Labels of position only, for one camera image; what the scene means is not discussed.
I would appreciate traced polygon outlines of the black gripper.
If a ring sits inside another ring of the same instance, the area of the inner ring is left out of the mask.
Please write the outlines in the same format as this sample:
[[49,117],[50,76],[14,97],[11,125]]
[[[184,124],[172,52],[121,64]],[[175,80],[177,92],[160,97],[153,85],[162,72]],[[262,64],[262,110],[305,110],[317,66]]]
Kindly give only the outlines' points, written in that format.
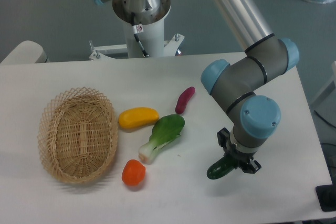
[[225,152],[233,165],[239,165],[239,168],[247,174],[255,174],[261,169],[261,165],[254,160],[254,154],[258,147],[249,148],[236,141],[234,134],[227,128],[222,128],[217,132],[219,146]]

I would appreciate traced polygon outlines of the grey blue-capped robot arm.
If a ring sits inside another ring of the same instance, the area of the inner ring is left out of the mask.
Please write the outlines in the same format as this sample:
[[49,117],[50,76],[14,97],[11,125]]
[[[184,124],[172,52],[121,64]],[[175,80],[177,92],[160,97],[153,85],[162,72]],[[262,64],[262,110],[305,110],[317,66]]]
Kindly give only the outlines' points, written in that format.
[[[113,3],[115,14],[125,22],[130,58],[161,57],[168,50],[162,21],[170,0],[94,0]],[[218,179],[235,168],[256,173],[260,164],[254,154],[276,130],[281,112],[278,104],[255,90],[286,73],[299,61],[299,51],[290,39],[278,39],[253,0],[215,0],[246,57],[235,64],[216,60],[205,68],[201,82],[225,114],[233,129],[218,132],[224,156],[207,170]]]

